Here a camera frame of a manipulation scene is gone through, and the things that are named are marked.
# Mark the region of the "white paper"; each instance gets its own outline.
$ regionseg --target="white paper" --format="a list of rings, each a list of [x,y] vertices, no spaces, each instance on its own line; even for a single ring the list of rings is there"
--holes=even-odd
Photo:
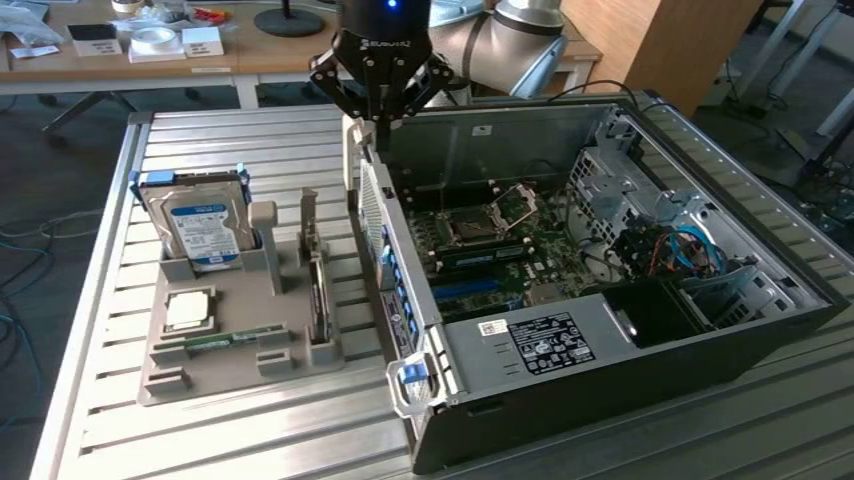
[[[57,53],[59,52],[59,48],[57,48],[54,45],[49,45],[47,47],[38,48],[13,48],[10,49],[10,52],[13,52],[15,58],[33,58]]]

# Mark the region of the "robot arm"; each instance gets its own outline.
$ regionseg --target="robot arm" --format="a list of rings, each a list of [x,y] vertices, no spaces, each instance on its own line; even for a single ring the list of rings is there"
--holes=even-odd
[[[454,72],[433,52],[430,0],[342,0],[341,9],[341,30],[313,62],[313,82],[348,115],[374,123],[382,150],[393,123],[420,112]],[[341,82],[340,65],[362,92]]]

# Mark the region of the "barcode sticker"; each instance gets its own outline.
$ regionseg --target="barcode sticker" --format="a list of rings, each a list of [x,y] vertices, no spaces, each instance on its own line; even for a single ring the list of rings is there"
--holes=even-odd
[[[500,333],[508,333],[508,320],[493,320],[492,322],[482,322],[478,324],[481,329],[481,335],[489,337],[490,335],[498,335]]]

